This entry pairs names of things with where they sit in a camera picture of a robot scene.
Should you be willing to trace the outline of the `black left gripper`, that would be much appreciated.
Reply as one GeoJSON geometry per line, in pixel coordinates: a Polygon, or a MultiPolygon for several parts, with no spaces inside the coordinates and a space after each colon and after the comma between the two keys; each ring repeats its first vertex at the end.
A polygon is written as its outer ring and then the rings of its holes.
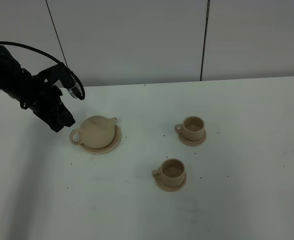
{"type": "Polygon", "coordinates": [[[24,110],[31,109],[33,113],[44,121],[54,132],[59,132],[63,127],[75,124],[70,111],[61,101],[62,91],[55,85],[60,81],[64,88],[73,86],[71,74],[63,63],[42,70],[36,75],[31,75],[22,69],[23,93],[20,96],[20,107],[24,110]]]}

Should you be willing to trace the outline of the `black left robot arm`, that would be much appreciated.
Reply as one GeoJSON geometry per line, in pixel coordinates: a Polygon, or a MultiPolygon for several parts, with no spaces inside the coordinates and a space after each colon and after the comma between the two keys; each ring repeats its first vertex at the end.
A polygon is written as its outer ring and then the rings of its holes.
{"type": "Polygon", "coordinates": [[[75,124],[71,112],[61,101],[62,91],[55,85],[57,81],[66,89],[75,87],[64,63],[57,61],[56,65],[31,75],[0,44],[0,90],[17,100],[21,109],[32,110],[55,132],[75,124]]]}

